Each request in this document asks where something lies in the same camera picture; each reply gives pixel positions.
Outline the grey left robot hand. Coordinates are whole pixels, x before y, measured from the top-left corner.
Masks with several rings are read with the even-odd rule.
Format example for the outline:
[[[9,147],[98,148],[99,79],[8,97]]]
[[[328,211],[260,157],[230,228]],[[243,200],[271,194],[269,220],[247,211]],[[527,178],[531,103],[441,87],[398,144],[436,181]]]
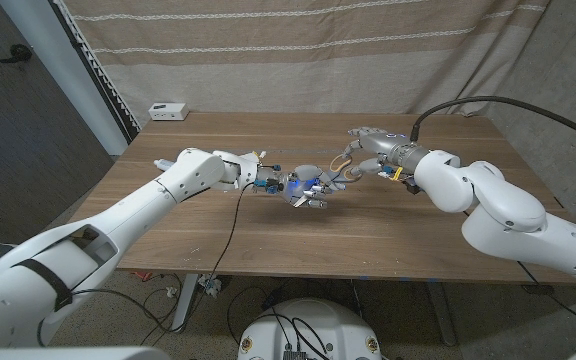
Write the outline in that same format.
[[[295,208],[324,209],[328,194],[346,188],[343,183],[333,180],[333,173],[315,165],[300,165],[292,172],[281,174],[280,184],[283,186],[281,198]]]

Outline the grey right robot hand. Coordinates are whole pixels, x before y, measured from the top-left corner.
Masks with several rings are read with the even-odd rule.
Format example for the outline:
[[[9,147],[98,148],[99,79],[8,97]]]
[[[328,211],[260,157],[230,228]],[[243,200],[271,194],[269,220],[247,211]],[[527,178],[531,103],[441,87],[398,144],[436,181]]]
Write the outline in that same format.
[[[355,175],[377,174],[385,166],[393,169],[402,167],[404,174],[413,174],[423,157],[429,150],[412,142],[402,134],[389,133],[386,130],[371,127],[354,128],[348,131],[357,139],[347,145],[341,154],[343,159],[348,158],[356,149],[375,153],[376,157],[364,160],[358,166],[350,169]]]

